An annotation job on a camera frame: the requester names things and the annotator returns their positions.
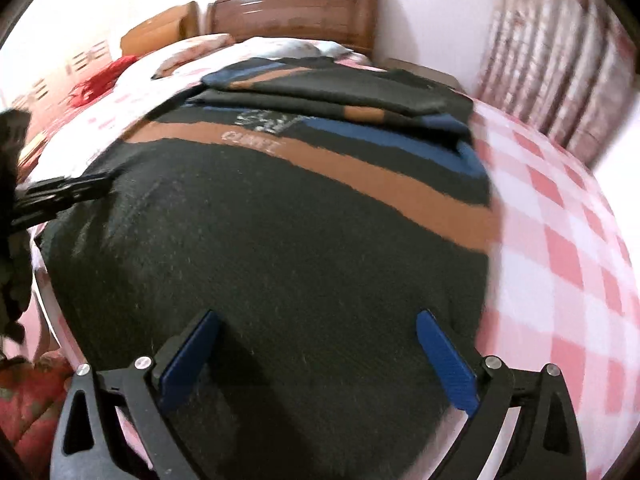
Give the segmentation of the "black striped knit sweater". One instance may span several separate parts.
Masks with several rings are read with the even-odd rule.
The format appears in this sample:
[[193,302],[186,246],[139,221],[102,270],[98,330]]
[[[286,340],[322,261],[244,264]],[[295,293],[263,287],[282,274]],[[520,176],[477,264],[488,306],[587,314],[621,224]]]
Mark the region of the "black striped knit sweater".
[[170,415],[213,479],[399,479],[448,402],[416,336],[480,324],[495,233],[470,99],[400,70],[254,58],[91,165],[109,196],[44,229],[70,331],[102,370],[220,317]]

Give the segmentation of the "red cloth on bed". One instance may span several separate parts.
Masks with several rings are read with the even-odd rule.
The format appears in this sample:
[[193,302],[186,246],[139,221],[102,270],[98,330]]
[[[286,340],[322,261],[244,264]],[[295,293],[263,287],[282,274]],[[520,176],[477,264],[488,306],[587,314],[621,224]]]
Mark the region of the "red cloth on bed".
[[92,103],[106,92],[112,90],[117,79],[138,59],[137,55],[122,56],[91,77],[78,82],[70,90],[66,104],[70,107],[78,108]]

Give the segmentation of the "pink checkered bed sheet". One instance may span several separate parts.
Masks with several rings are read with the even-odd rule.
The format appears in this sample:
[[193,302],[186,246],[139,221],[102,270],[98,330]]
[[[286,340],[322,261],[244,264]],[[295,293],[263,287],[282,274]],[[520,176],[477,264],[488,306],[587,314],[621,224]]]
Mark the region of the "pink checkered bed sheet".
[[[124,71],[104,98],[52,136],[29,180],[99,174],[90,167],[111,144],[197,87],[204,77],[254,58],[306,60],[283,56],[290,39],[245,40],[162,79],[151,78],[160,64],[157,51],[145,55]],[[358,63],[352,54],[320,60],[392,72]],[[481,356],[498,356],[508,367],[532,372],[556,364],[585,451],[584,479],[600,479],[639,423],[639,293],[626,245],[597,181],[581,162],[501,110],[471,102],[468,126],[488,175],[495,219],[485,299],[474,339],[465,340],[429,311],[474,344]],[[47,304],[55,306],[62,318],[60,343],[68,359],[102,372],[85,357],[70,331],[40,248],[38,258]],[[423,452],[399,479],[434,479],[432,473],[468,419],[447,402]],[[517,419],[518,410],[511,408],[479,479],[497,479]]]

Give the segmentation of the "brown wooden cabinet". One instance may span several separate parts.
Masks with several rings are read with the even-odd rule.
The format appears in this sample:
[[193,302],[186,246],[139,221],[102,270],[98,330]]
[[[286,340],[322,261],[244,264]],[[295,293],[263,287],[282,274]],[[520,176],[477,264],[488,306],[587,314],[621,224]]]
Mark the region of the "brown wooden cabinet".
[[122,55],[145,56],[200,34],[200,9],[195,1],[172,6],[140,23],[120,38]]

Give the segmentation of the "pink floral pillow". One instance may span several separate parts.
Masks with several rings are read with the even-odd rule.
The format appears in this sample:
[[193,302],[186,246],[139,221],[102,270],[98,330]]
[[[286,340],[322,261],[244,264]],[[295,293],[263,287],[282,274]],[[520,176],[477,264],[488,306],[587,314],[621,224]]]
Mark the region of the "pink floral pillow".
[[229,34],[213,34],[183,39],[157,51],[160,64],[152,73],[152,79],[162,79],[170,76],[179,67],[204,58],[235,44]]

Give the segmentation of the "light blue floral pillow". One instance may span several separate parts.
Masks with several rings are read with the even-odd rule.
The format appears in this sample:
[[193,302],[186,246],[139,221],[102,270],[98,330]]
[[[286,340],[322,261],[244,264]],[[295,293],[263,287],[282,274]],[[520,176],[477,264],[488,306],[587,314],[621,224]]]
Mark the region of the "light blue floral pillow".
[[339,60],[353,54],[352,49],[329,40],[303,40],[291,38],[283,47],[283,56],[289,58],[333,58]]

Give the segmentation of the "wooden headboard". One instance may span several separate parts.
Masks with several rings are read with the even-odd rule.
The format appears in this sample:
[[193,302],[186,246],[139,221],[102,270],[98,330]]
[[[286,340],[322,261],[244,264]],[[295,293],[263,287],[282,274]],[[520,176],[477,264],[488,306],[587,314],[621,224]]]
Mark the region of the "wooden headboard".
[[290,37],[330,40],[371,55],[378,24],[378,0],[210,0],[204,18],[208,34],[235,40]]

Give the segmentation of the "floral pink curtain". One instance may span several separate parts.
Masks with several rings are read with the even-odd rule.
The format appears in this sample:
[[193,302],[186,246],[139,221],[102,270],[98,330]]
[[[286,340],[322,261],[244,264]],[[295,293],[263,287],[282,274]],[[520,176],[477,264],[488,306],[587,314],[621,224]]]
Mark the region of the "floral pink curtain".
[[605,0],[497,0],[475,94],[594,167],[628,114],[637,54]]

